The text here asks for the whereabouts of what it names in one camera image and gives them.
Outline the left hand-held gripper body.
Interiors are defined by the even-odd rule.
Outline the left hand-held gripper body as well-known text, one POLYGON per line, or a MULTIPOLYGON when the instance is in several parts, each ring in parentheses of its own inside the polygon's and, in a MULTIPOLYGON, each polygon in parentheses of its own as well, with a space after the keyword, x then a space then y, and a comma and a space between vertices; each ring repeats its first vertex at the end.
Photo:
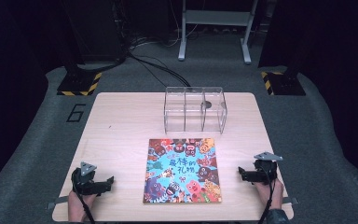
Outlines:
POLYGON ((103 186, 100 182, 93 180, 95 176, 96 166, 82 161, 71 176, 73 191, 80 195, 101 195, 100 187, 103 186))

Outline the white metal stand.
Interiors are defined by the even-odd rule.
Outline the white metal stand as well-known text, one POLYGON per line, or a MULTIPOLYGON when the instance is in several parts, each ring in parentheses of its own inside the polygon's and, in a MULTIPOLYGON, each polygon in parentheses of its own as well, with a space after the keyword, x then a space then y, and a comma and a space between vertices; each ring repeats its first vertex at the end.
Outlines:
POLYGON ((188 24, 202 24, 245 27, 245 34, 241 39, 242 56, 245 64, 252 63, 248 40, 252 30, 258 0, 252 0, 251 9, 245 12, 193 10, 186 8, 186 0, 182 0, 182 4, 181 44, 178 53, 179 61, 183 61, 186 58, 186 26, 188 24))

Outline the black equipment cabinet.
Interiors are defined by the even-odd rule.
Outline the black equipment cabinet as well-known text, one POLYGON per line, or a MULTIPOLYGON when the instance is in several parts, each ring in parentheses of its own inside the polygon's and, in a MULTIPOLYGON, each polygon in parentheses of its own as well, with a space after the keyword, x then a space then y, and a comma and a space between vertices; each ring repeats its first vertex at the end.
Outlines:
POLYGON ((123 56, 113 0, 64 0, 85 62, 113 62, 123 56))

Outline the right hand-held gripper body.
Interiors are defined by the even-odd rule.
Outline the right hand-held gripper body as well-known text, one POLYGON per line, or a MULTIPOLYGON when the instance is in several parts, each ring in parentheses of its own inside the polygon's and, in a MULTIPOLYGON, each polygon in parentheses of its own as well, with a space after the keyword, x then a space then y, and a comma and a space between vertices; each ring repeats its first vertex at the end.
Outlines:
POLYGON ((255 182, 269 184, 272 180, 276 179, 278 168, 277 162, 282 160, 282 156, 278 156, 267 151, 255 155, 255 182))

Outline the person's left hand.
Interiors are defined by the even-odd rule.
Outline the person's left hand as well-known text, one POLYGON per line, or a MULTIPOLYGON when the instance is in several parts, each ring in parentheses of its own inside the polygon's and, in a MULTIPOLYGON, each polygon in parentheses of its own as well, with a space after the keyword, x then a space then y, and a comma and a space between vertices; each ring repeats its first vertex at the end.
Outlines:
POLYGON ((96 194, 78 197, 77 194, 71 190, 68 195, 68 221, 83 223, 87 216, 83 204, 91 208, 96 197, 96 194))

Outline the colourful picture book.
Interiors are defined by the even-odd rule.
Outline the colourful picture book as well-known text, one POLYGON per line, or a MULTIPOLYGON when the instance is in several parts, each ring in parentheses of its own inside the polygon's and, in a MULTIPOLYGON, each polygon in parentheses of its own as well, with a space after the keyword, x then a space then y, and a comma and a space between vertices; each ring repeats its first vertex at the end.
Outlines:
POLYGON ((221 203, 214 139, 150 139, 143 202, 221 203))

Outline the black yellow striped stand base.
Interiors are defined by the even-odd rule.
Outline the black yellow striped stand base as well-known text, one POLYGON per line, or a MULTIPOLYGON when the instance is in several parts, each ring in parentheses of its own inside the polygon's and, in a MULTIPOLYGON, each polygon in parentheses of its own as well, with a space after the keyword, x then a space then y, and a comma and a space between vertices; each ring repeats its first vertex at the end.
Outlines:
POLYGON ((57 94, 65 96, 92 95, 97 88, 101 76, 101 73, 86 73, 79 77, 67 74, 59 85, 57 94))
POLYGON ((280 72, 262 72, 261 76, 269 95, 306 95, 297 77, 280 72))

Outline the person's right hand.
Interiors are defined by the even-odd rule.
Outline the person's right hand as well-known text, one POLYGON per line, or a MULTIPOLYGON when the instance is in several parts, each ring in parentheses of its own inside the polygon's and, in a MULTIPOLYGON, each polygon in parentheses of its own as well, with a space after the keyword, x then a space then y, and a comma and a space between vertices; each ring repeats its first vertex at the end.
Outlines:
POLYGON ((271 185, 263 185, 262 183, 254 183, 262 204, 267 204, 271 200, 269 209, 281 209, 284 185, 279 179, 272 181, 271 185))

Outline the clear acrylic divided organizer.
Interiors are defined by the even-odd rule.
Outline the clear acrylic divided organizer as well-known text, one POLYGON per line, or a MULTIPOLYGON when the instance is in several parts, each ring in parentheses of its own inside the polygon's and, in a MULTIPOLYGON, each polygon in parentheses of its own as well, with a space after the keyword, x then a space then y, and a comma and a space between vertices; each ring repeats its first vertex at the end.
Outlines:
POLYGON ((164 99, 165 132, 220 132, 227 121, 227 103, 221 87, 167 87, 164 99), (201 103, 212 107, 204 109, 201 103))

